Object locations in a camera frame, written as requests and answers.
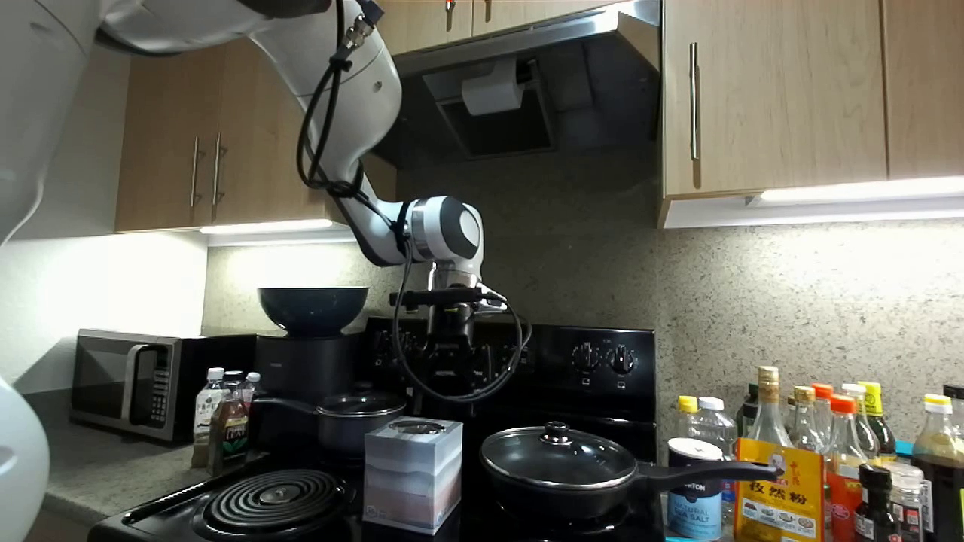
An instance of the range hood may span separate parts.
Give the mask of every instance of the range hood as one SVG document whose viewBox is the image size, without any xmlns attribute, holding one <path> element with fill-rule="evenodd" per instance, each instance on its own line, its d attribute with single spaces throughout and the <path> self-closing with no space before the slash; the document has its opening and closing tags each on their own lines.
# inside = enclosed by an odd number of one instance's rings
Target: range hood
<svg viewBox="0 0 964 542">
<path fill-rule="evenodd" d="M 611 3 L 397 53 L 395 166 L 528 151 L 653 144 L 659 0 Z"/>
</svg>

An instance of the wok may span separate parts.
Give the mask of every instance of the wok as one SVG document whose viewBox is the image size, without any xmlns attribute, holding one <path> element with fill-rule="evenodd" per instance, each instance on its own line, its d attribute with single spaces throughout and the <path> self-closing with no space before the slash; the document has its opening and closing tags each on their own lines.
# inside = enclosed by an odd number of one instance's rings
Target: wok
<svg viewBox="0 0 964 542">
<path fill-rule="evenodd" d="M 777 478 L 777 467 L 714 460 L 653 467 L 621 442 L 561 420 L 506 428 L 481 439 L 481 463 L 510 510 L 561 522 L 598 522 L 629 500 L 711 478 Z"/>
</svg>

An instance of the pan handle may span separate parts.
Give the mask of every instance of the pan handle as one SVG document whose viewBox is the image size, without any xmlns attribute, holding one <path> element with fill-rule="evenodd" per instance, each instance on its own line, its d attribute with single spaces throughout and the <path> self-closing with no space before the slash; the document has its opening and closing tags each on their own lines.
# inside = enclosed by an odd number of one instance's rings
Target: pan handle
<svg viewBox="0 0 964 542">
<path fill-rule="evenodd" d="M 632 490 L 659 493 L 689 482 L 707 478 L 781 478 L 783 470 L 774 463 L 745 463 L 745 460 L 711 460 L 711 463 L 687 463 L 687 467 L 659 467 L 659 463 L 640 463 Z"/>
</svg>

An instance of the kitchen cabinet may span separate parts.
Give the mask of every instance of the kitchen cabinet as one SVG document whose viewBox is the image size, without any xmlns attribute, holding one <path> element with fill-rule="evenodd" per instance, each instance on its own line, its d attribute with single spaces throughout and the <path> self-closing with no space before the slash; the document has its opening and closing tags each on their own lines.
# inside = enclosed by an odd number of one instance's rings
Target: kitchen cabinet
<svg viewBox="0 0 964 542">
<path fill-rule="evenodd" d="M 392 53 L 473 37 L 473 0 L 381 0 L 381 32 Z"/>
<path fill-rule="evenodd" d="M 299 123 L 250 42 L 134 60 L 119 228 L 328 216 L 296 173 Z"/>
<path fill-rule="evenodd" d="M 473 0 L 473 37 L 606 5 L 611 0 Z"/>
<path fill-rule="evenodd" d="M 611 0 L 381 0 L 381 32 L 392 53 L 405 53 L 606 3 Z"/>
<path fill-rule="evenodd" d="M 876 0 L 663 3 L 663 202 L 886 177 L 881 16 Z"/>
<path fill-rule="evenodd" d="M 964 3 L 886 0 L 890 173 L 964 173 Z"/>
</svg>

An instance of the pan lid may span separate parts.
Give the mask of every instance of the pan lid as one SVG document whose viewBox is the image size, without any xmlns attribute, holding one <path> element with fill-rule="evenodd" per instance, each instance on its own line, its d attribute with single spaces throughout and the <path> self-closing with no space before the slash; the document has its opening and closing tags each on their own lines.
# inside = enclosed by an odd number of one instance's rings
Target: pan lid
<svg viewBox="0 0 964 542">
<path fill-rule="evenodd" d="M 615 439 L 564 420 L 506 428 L 481 442 L 491 473 L 547 487 L 615 487 L 632 478 L 637 459 Z"/>
</svg>

